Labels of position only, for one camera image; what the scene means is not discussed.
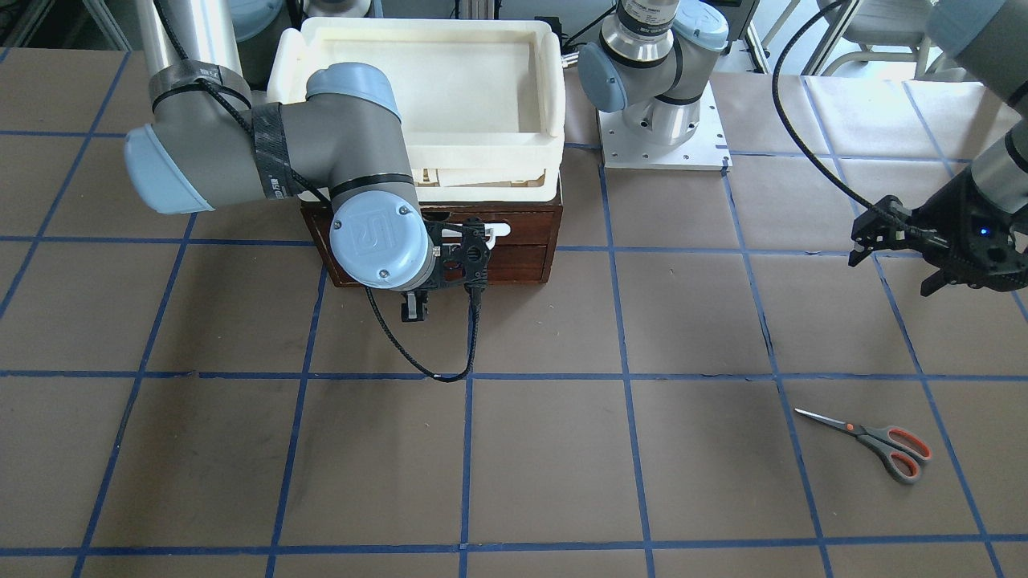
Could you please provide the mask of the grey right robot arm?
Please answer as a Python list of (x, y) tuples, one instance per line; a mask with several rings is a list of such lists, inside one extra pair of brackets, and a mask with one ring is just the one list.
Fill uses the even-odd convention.
[(254, 104), (227, 1), (140, 1), (153, 120), (126, 135), (136, 192), (161, 214), (313, 193), (353, 281), (392, 291), (486, 286), (483, 223), (423, 219), (402, 118), (386, 73), (332, 63), (298, 103)]

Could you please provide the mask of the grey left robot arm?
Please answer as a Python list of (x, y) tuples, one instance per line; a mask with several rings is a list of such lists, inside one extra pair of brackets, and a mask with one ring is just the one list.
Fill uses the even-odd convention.
[(935, 267), (920, 286), (930, 296), (948, 285), (1009, 292), (1025, 288), (1027, 202), (1027, 4), (1024, 1), (940, 1), (928, 37), (1020, 120), (977, 155), (922, 206), (895, 195), (876, 202), (853, 222), (849, 266), (871, 253), (913, 250)]

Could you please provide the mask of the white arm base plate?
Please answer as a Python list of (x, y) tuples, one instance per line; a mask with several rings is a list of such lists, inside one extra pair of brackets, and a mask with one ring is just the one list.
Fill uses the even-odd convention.
[(733, 161), (712, 85), (698, 101), (672, 105), (652, 99), (598, 113), (603, 160), (613, 169), (727, 171)]

